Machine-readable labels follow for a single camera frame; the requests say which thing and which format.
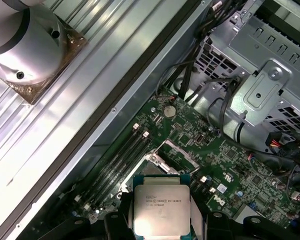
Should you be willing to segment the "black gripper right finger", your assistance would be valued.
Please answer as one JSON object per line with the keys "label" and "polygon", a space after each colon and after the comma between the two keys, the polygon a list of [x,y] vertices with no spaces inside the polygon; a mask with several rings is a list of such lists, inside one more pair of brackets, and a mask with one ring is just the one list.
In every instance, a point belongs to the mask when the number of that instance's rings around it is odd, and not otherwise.
{"label": "black gripper right finger", "polygon": [[238,223],[222,212],[210,211],[199,197],[191,198],[191,224],[199,240],[300,240],[300,234],[262,216],[247,216]]}

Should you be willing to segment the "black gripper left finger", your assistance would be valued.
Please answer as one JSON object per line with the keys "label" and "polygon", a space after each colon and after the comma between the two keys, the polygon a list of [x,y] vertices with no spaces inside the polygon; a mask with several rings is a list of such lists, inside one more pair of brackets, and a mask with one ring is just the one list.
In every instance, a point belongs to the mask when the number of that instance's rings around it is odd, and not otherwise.
{"label": "black gripper left finger", "polygon": [[129,227],[129,212],[132,208],[133,193],[124,192],[118,211],[109,212],[101,220],[91,224],[87,218],[71,217],[48,233],[41,240],[134,240]]}

